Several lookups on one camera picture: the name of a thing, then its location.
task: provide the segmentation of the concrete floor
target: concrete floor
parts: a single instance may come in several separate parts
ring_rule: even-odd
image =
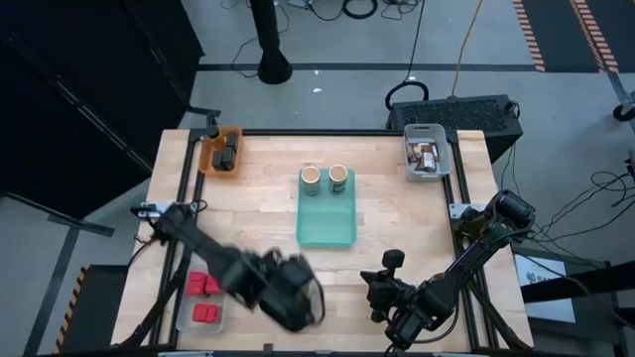
[[[201,63],[229,63],[241,43],[255,35],[250,10],[242,0],[231,10],[218,1],[188,0],[192,25],[207,53]],[[428,0],[415,61],[455,63],[462,37],[476,0]],[[317,0],[316,9],[328,17],[339,1]],[[351,9],[362,8],[363,2]],[[418,11],[402,22],[373,16],[366,21],[341,17],[324,23],[310,12],[286,6],[290,31],[281,36],[282,50],[291,62],[407,63]],[[279,12],[279,25],[284,17]],[[531,64],[515,18],[511,0],[485,0],[467,47],[465,63]],[[257,44],[245,48],[238,63],[257,63]],[[222,124],[251,128],[382,128],[387,110],[386,92],[403,80],[402,70],[296,70],[282,85],[268,86],[232,71],[201,71],[196,76],[190,103],[222,110]],[[431,98],[450,95],[451,71],[414,71],[431,90]],[[627,89],[635,89],[635,74],[620,74]],[[606,74],[538,72],[462,72],[458,96],[506,93],[521,105],[525,135],[518,141],[516,180],[520,191],[538,210],[545,224],[560,207],[591,186],[597,171],[623,173],[626,151],[635,146],[629,124],[610,117],[617,97]],[[417,90],[404,91],[395,100],[416,100]],[[182,127],[200,127],[200,116],[186,114]],[[496,178],[507,157],[494,164]],[[148,183],[102,207],[87,220],[115,228],[106,238],[82,232],[46,329],[40,353],[50,353],[79,267],[86,264],[125,264],[138,222],[128,208],[143,200]],[[511,167],[505,187],[512,188]],[[603,192],[554,226],[554,235],[573,232],[609,220],[621,207],[612,208],[618,193]],[[632,260],[635,209],[603,230],[561,241],[564,247],[590,259],[621,263]],[[66,235],[66,227],[46,221],[47,215],[21,203],[0,200],[0,227],[5,249],[0,252],[2,315],[0,345],[5,355],[22,354],[31,326],[51,278]],[[635,305],[635,295],[620,294],[624,306]],[[632,340],[635,335],[627,331]],[[606,345],[588,344],[535,333],[539,349],[611,355]]]

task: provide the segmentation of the plastic bin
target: plastic bin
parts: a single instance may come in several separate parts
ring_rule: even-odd
[[[439,162],[435,173],[426,173],[423,171],[415,171],[416,163],[408,162],[408,151],[406,145],[417,143],[436,143],[439,151]],[[409,124],[404,128],[404,143],[402,145],[404,152],[404,163],[406,179],[413,182],[432,182],[441,180],[452,170],[452,164],[449,159],[449,148],[447,147],[447,138],[445,136],[445,128],[439,124]]]
[[[207,264],[198,255],[192,254],[190,268],[188,269],[187,279],[190,278],[191,272],[205,272],[207,274]],[[209,296],[188,296],[186,289],[183,289],[183,298],[179,306],[179,316],[177,317],[177,329],[181,332],[200,332],[200,333],[218,333],[222,331],[225,324],[225,316],[227,314],[225,292],[218,295]],[[218,306],[220,319],[214,323],[196,322],[191,319],[194,306],[197,303],[213,303]]]

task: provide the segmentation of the hazard tape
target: hazard tape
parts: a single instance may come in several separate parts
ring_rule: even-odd
[[[62,351],[62,347],[64,345],[64,337],[68,333],[70,319],[72,318],[72,311],[77,304],[79,292],[81,292],[81,285],[83,284],[83,280],[86,277],[88,268],[90,268],[90,266],[81,267],[81,269],[79,270],[79,274],[77,275],[77,279],[75,280],[75,286],[72,289],[72,294],[70,295],[68,308],[66,309],[66,313],[63,315],[62,327],[60,327],[60,332],[58,332],[58,339],[56,340],[56,346],[53,350],[54,354],[59,354]]]
[[[529,53],[532,56],[536,70],[545,71],[545,61],[543,60],[543,55],[540,53],[540,49],[538,48],[538,43],[536,42],[536,37],[534,37],[534,32],[532,31],[532,26],[527,18],[527,13],[525,12],[525,6],[523,6],[522,0],[514,0],[514,9],[516,9],[516,15],[518,16],[520,27],[523,30],[523,35],[525,35],[525,41],[527,41]]]
[[[588,5],[586,5],[586,0],[569,1],[599,67],[602,70],[608,69],[608,71],[617,73],[619,71],[617,61],[597,26],[593,14],[591,14]]]

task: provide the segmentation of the gray bin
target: gray bin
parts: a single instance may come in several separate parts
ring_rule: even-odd
[[[408,152],[406,145],[417,143],[436,143],[439,151],[439,162],[435,173],[426,173],[415,171],[417,164],[408,162]],[[452,170],[452,164],[449,159],[449,148],[447,147],[447,138],[445,137],[445,128],[439,124],[408,124],[404,128],[404,143],[402,145],[404,152],[404,166],[406,179],[413,182],[432,182],[441,180]]]

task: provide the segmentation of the orange container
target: orange container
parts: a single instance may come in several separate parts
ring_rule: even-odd
[[[211,165],[211,159],[214,156],[214,152],[217,149],[213,146],[213,141],[207,137],[202,140],[202,147],[200,148],[200,159],[198,160],[198,170],[204,173],[209,178],[219,179],[236,179],[238,177],[238,171],[240,170],[240,158],[245,148],[244,138],[242,136],[242,129],[240,127],[232,126],[219,126],[218,130],[223,135],[223,140],[226,142],[226,136],[229,133],[235,133],[238,135],[238,150],[236,151],[236,161],[234,163],[234,170],[228,172],[220,172],[214,169]]]

